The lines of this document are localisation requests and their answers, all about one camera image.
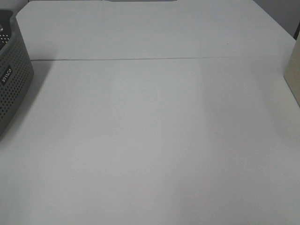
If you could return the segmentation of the beige box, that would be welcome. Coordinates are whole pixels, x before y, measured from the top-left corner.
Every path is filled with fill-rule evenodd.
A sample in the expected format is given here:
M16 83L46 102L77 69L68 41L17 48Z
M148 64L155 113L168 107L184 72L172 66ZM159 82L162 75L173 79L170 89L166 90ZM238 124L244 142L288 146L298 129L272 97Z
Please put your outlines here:
M289 86L297 104L300 105L300 36L297 37L295 46L285 70L284 79Z

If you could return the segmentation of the grey perforated plastic basket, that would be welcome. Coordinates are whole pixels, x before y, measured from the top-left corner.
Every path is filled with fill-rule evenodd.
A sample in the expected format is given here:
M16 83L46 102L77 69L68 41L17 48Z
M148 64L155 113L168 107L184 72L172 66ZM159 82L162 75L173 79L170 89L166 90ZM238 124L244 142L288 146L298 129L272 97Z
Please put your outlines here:
M0 134L3 135L26 96L34 76L17 19L0 10Z

